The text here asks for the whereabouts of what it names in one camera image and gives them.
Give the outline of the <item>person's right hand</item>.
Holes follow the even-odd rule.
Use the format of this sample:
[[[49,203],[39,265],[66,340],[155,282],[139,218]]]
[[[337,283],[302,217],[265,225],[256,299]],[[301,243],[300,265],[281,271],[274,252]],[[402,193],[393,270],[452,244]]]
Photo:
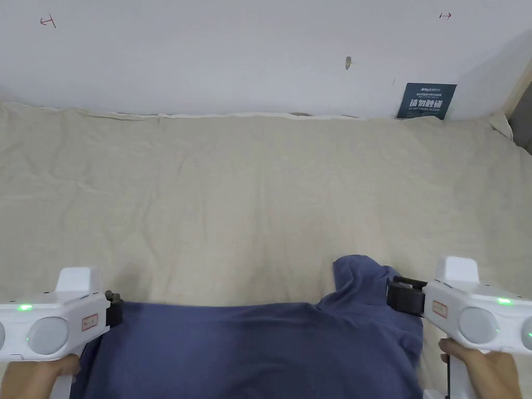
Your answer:
[[[518,371],[514,357],[504,352],[482,353],[466,348],[451,338],[438,343],[442,361],[451,357],[462,361],[469,374],[477,398],[522,398]]]

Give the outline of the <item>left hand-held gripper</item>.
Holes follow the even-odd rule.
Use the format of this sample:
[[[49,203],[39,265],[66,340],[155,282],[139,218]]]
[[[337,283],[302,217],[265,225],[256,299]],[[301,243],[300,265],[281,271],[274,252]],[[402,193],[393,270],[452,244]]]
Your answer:
[[[1,304],[1,362],[56,361],[123,320],[123,299],[104,290],[93,268],[64,268],[53,291]]]

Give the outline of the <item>person's left hand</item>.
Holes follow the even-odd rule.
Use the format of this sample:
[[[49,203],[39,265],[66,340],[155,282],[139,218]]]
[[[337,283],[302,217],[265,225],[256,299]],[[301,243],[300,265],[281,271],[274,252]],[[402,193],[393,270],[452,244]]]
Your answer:
[[[1,382],[1,398],[49,398],[55,381],[80,370],[79,356],[54,361],[10,362]]]

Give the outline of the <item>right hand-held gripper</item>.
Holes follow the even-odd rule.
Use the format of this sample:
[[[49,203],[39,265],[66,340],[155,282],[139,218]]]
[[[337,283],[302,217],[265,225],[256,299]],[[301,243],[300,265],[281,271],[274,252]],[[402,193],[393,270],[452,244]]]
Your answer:
[[[425,318],[466,348],[531,354],[530,299],[483,284],[470,258],[442,258],[428,282],[395,276],[386,296],[393,310]],[[423,397],[477,398],[465,364],[456,357],[447,363],[447,391],[428,389]]]

